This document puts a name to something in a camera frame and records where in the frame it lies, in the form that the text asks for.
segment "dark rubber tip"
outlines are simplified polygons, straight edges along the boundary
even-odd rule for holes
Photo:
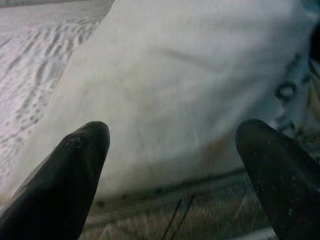
[[[236,148],[277,236],[318,239],[320,167],[293,140],[257,119],[240,124]]]
[[[77,240],[110,146],[92,121],[67,135],[30,174],[0,217],[1,240]]]

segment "patterned fabric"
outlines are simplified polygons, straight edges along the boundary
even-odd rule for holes
[[[0,32],[0,185],[43,116],[72,51],[101,17]]]

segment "white fabric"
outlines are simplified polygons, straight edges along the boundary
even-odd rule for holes
[[[299,0],[116,1],[72,54],[0,194],[89,121],[111,137],[96,199],[241,168],[241,121],[288,135],[303,125],[316,20]]]

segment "textured cloth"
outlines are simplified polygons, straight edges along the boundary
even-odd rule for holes
[[[89,6],[0,9],[0,188],[43,116],[72,51],[107,13],[104,5],[93,4],[91,11]]]

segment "white cloth bag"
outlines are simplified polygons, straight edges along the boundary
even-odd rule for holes
[[[303,125],[316,21],[300,0],[117,0],[72,54],[0,195],[90,121],[111,139],[96,199],[242,168],[241,121],[288,135]]]

